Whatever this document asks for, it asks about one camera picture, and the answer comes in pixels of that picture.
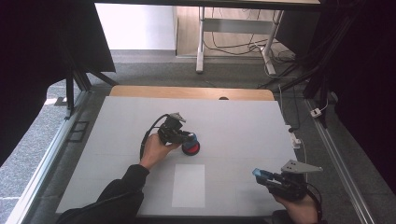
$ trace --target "brown wood surface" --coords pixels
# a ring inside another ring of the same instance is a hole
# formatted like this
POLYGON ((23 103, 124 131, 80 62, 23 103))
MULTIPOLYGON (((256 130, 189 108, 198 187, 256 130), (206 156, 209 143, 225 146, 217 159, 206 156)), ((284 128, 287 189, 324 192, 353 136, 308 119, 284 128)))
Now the brown wood surface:
POLYGON ((194 88, 194 87, 155 87, 155 86, 115 86, 110 96, 214 99, 227 97, 229 100, 274 101, 268 90, 194 88))

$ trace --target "person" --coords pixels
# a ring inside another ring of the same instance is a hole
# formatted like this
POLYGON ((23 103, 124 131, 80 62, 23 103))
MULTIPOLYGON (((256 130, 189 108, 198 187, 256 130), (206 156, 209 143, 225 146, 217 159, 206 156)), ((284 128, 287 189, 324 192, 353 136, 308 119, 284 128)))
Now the person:
MULTIPOLYGON (((143 202, 142 188, 149 170, 179 146, 180 144, 164 145, 160 136, 153 133, 148 138, 141 161, 131 165, 122 179, 110 182, 96 203, 83 208, 67 210, 61 214, 56 223, 134 223, 134 218, 143 202)), ((280 197, 274 196, 274 198, 285 206, 290 218, 295 223, 318 223, 316 207, 309 196, 293 203, 280 197)))

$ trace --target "white paper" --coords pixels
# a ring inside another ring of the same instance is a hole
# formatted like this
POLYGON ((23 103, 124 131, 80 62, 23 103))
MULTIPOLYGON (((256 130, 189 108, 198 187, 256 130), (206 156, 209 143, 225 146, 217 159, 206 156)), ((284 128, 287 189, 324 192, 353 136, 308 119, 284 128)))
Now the white paper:
POLYGON ((205 207, 205 166, 176 164, 172 207, 205 207))

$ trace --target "person's left hand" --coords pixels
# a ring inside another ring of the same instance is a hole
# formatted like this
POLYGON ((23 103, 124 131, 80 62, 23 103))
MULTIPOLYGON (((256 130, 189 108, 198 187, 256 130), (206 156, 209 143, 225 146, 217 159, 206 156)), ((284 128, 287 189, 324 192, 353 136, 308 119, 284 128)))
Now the person's left hand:
POLYGON ((153 133, 148 137, 145 144, 145 151, 139 164, 149 170, 159 161, 163 160, 170 151, 178 148, 180 145, 172 143, 166 146, 161 142, 160 136, 157 133, 153 133))

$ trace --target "power adapter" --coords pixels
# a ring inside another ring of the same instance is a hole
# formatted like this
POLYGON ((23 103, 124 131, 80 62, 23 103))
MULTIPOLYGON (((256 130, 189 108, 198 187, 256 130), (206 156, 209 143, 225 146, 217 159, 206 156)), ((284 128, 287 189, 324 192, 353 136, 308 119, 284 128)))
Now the power adapter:
POLYGON ((319 117, 320 115, 321 115, 321 111, 320 111, 318 108, 311 110, 311 116, 312 116, 313 118, 317 118, 317 117, 319 117))

